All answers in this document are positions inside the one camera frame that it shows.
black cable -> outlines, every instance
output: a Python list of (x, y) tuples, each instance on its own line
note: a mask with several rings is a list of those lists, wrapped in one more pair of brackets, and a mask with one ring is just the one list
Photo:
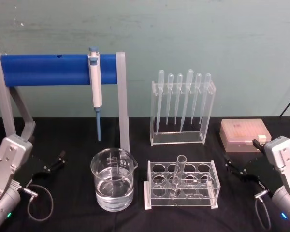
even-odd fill
[(289, 104), (287, 105), (287, 107), (284, 109), (284, 111), (280, 114), (280, 117), (285, 113), (285, 111), (289, 108), (289, 106), (290, 106), (290, 102), (289, 102)]
[[(264, 226), (264, 224), (263, 224), (263, 222), (262, 222), (262, 220), (261, 220), (261, 218), (260, 218), (260, 215), (259, 215), (259, 212), (258, 212), (258, 208), (257, 208), (258, 199), (260, 200), (260, 202), (262, 203), (262, 205), (263, 205), (263, 207), (264, 207), (264, 211), (265, 211), (265, 214), (266, 214), (266, 217), (267, 217), (267, 222), (268, 222), (268, 225), (269, 225), (268, 228), (266, 228), (266, 227)], [(272, 227), (272, 225), (271, 225), (271, 220), (270, 220), (269, 212), (267, 211), (267, 208), (266, 208), (266, 206), (265, 206), (265, 204), (264, 204), (264, 202), (263, 202), (263, 200), (262, 200), (261, 197), (256, 198), (256, 201), (255, 201), (255, 210), (256, 210), (257, 217), (258, 217), (258, 219), (259, 219), (259, 222), (260, 222), (262, 228), (263, 228), (264, 230), (266, 230), (266, 231), (269, 231), (269, 230), (271, 229), (271, 227)]]
[(32, 186), (32, 187), (37, 187), (37, 188), (41, 188), (43, 189), (49, 196), (49, 199), (50, 199), (50, 202), (51, 202), (51, 209), (50, 209), (50, 212), (49, 212), (49, 215), (45, 218), (42, 218), (42, 219), (38, 219), (38, 218), (35, 218), (34, 216), (32, 216), (32, 214), (30, 213), (30, 205), (31, 205), (31, 202), (33, 200), (33, 197), (30, 199), (29, 203), (28, 203), (28, 206), (27, 206), (27, 212), (28, 212), (28, 215), (29, 217), (32, 219), (32, 220), (35, 220), (37, 222), (42, 222), (42, 221), (46, 221), (50, 218), (50, 216), (52, 216), (53, 214), (53, 209), (54, 209), (54, 200), (53, 200), (53, 197), (52, 197), (52, 194), (47, 190), (47, 188), (43, 187), (43, 186), (40, 186), (40, 185), (32, 185), (30, 184), (29, 186)]

black tablecloth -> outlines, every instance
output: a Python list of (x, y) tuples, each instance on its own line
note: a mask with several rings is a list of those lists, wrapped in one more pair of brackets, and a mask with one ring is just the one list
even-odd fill
[[(290, 138), (290, 117), (262, 118), (272, 138)], [(94, 118), (37, 118), (32, 154), (52, 162), (62, 150), (66, 151), (66, 165), (54, 176), (43, 180), (54, 198), (51, 218), (44, 223), (32, 221), (26, 212), (29, 197), (22, 201), (12, 216), (0, 228), (11, 231), (57, 232), (259, 232), (262, 228), (254, 209), (254, 194), (260, 187), (254, 182), (240, 181), (227, 172), (224, 149), (219, 138), (222, 118), (211, 118), (205, 145), (156, 145), (149, 141), (149, 118), (130, 118), (130, 152), (139, 167), (135, 172), (134, 198), (131, 205), (117, 213), (101, 209), (96, 201), (90, 171), (92, 157), (102, 149), (119, 146), (118, 119), (102, 119), (102, 142), (97, 142)], [(22, 122), (15, 120), (18, 131)], [(0, 143), (4, 129), (0, 120)], [(184, 154), (188, 161), (214, 160), (221, 191), (218, 209), (209, 207), (154, 207), (144, 210), (143, 181), (146, 180), (147, 161), (170, 162)], [(280, 217), (280, 211), (268, 196), (264, 197), (271, 221), (271, 231), (290, 232), (290, 223)], [(49, 204), (40, 208), (47, 214)]]

transfer pipette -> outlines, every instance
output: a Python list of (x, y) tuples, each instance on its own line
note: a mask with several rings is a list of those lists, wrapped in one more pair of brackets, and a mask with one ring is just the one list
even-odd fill
[(207, 91), (208, 91), (208, 88), (209, 88), (209, 83), (212, 79), (212, 76), (211, 74), (206, 74), (205, 76), (205, 80), (204, 80), (204, 84), (203, 84), (203, 88), (202, 88), (202, 104), (201, 104), (201, 114), (200, 114), (200, 121), (199, 121), (199, 124), (201, 123), (202, 121), (202, 118), (203, 118), (203, 112), (204, 112), (204, 108), (205, 108), (205, 102), (206, 102), (206, 95), (207, 95)]
[(201, 73), (197, 73), (197, 76), (195, 78), (195, 83), (194, 83), (195, 92), (194, 92), (193, 102), (192, 102), (191, 124), (192, 124), (192, 120), (193, 120), (193, 117), (194, 117), (195, 106), (197, 104), (197, 98), (198, 98), (198, 94), (199, 94), (199, 88), (200, 88), (200, 85), (201, 85), (201, 80), (202, 80)]
[(168, 75), (168, 99), (166, 102), (166, 125), (168, 125), (169, 114), (170, 114), (170, 105), (171, 105), (171, 92), (173, 87), (173, 74)]
[(176, 78), (176, 100), (175, 100), (175, 125), (176, 125), (176, 117), (177, 117), (177, 111), (178, 111), (178, 104), (179, 104), (179, 96), (181, 93), (182, 88), (182, 82), (183, 82), (183, 75), (180, 73), (177, 75)]
[(157, 108), (156, 134), (158, 133), (160, 124), (163, 84), (164, 84), (164, 70), (160, 70), (158, 75), (158, 108)]
[(193, 70), (189, 69), (188, 72), (187, 72), (187, 78), (186, 78), (185, 100), (184, 100), (184, 108), (183, 108), (183, 113), (182, 113), (182, 119), (180, 121), (180, 132), (182, 132), (182, 129), (183, 129), (183, 126), (184, 126), (184, 122), (185, 122), (187, 104), (188, 104), (188, 98), (189, 98), (189, 92), (190, 92), (192, 78), (193, 78)]

pipette tip box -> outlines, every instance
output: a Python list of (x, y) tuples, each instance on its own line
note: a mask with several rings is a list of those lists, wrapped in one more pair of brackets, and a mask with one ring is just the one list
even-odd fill
[(226, 152), (258, 152), (252, 140), (260, 144), (269, 142), (272, 137), (262, 119), (223, 119), (220, 137)]

pink box lid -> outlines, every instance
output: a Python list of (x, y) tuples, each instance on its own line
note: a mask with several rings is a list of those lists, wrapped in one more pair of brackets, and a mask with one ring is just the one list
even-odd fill
[(271, 135), (262, 119), (223, 119), (221, 129), (229, 142), (251, 143), (257, 139), (260, 143), (271, 140)]

